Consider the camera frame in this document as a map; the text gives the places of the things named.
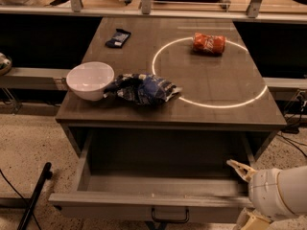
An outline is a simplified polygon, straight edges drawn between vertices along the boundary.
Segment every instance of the can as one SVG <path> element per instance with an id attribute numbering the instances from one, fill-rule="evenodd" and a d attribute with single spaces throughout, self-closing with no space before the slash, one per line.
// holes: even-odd
<path id="1" fill-rule="evenodd" d="M 196 52 L 220 55 L 224 52 L 226 38 L 223 35 L 195 33 L 192 48 Z"/>

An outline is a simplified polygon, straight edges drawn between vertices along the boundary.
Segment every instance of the gray table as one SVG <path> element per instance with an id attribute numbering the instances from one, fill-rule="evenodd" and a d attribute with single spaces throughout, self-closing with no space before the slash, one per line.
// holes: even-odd
<path id="1" fill-rule="evenodd" d="M 109 49 L 116 28 L 131 37 Z M 192 52 L 194 32 L 225 35 L 223 55 Z M 252 205 L 225 161 L 253 165 L 286 125 L 242 46 L 227 20 L 104 18 L 83 62 L 105 62 L 115 76 L 155 73 L 182 91 L 156 107 L 69 91 L 56 119 L 80 165 L 72 192 L 50 201 L 69 217 L 234 222 Z"/>

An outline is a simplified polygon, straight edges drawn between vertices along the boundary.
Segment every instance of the speckled floor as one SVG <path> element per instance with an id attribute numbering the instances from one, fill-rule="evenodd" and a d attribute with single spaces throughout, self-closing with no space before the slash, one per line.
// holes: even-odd
<path id="1" fill-rule="evenodd" d="M 35 207 L 35 216 L 43 230 L 104 229 L 145 230 L 141 221 L 65 218 L 49 202 L 52 192 L 69 192 L 78 158 L 61 127 L 55 121 L 57 107 L 44 104 L 24 105 L 17 115 L 12 107 L 0 104 L 0 169 L 12 185 L 24 196 L 30 196 L 46 162 L 52 163 L 52 179 L 47 180 Z M 298 135 L 286 134 L 295 141 L 306 143 L 307 129 Z M 300 146 L 307 153 L 307 147 Z M 258 169 L 277 167 L 287 169 L 306 165 L 306 158 L 282 138 L 276 137 L 257 162 Z M 8 184 L 0 178 L 0 196 L 15 196 Z M 17 229 L 23 210 L 0 209 L 0 229 Z M 233 224 L 187 223 L 167 226 L 167 230 L 230 230 Z M 31 219 L 28 229 L 38 227 Z M 275 222 L 270 230 L 306 230 L 307 218 Z"/>

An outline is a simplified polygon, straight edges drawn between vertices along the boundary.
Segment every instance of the white bowl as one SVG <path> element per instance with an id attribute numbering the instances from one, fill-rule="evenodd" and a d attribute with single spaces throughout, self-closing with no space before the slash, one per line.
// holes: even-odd
<path id="1" fill-rule="evenodd" d="M 69 88 L 80 98 L 99 101 L 104 89 L 114 80 L 113 69 L 102 62 L 87 62 L 73 68 L 66 77 Z"/>

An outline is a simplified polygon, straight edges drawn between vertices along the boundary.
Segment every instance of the black cable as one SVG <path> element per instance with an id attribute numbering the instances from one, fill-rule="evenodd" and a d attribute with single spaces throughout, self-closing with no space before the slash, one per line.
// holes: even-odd
<path id="1" fill-rule="evenodd" d="M 304 157 L 306 157 L 307 158 L 307 154 L 299 147 L 299 146 L 297 146 L 295 143 L 297 143 L 297 142 L 294 142 L 294 141 L 292 141 L 290 138 L 288 138 L 288 137 L 285 137 L 285 136 L 283 136 L 282 135 L 282 132 L 281 132 L 281 134 L 277 134 L 278 136 L 280 136 L 280 137 L 282 137 L 286 142 L 288 142 L 289 144 L 291 144 L 293 147 L 295 147 L 296 149 L 298 149 L 303 155 L 304 155 Z"/>
<path id="2" fill-rule="evenodd" d="M 24 198 L 24 196 L 21 194 L 21 193 L 19 193 L 15 188 L 14 188 L 14 186 L 11 184 L 11 182 L 7 179 L 7 177 L 6 176 L 4 176 L 4 174 L 2 173 L 2 170 L 0 169 L 0 173 L 1 173 L 1 175 L 2 175 L 2 177 L 5 179 L 5 181 L 10 185 L 10 187 L 24 200 L 24 202 L 25 202 L 25 204 L 29 207 L 29 204 L 28 204 L 28 201 L 26 200 L 26 198 Z M 37 219 L 36 219 L 36 217 L 35 217 L 35 214 L 34 213 L 32 213 L 32 216 L 33 216 L 33 218 L 34 218 L 34 220 L 35 220 L 35 223 L 36 223 L 36 225 L 37 225 L 37 227 L 38 227 L 38 229 L 39 230 L 41 230 L 41 228 L 40 228 L 40 226 L 39 226 L 39 223 L 38 223 L 38 221 L 37 221 Z"/>
<path id="3" fill-rule="evenodd" d="M 286 119 L 286 121 L 291 120 L 296 114 L 297 114 L 297 112 L 296 112 L 295 114 L 293 114 L 292 116 L 288 117 L 288 118 Z"/>
<path id="4" fill-rule="evenodd" d="M 297 120 L 296 122 L 290 124 L 290 125 L 287 125 L 287 127 L 300 127 L 300 125 L 301 125 L 300 121 L 301 121 L 302 115 L 303 115 L 302 112 L 299 113 L 299 118 L 298 118 L 298 120 Z"/>

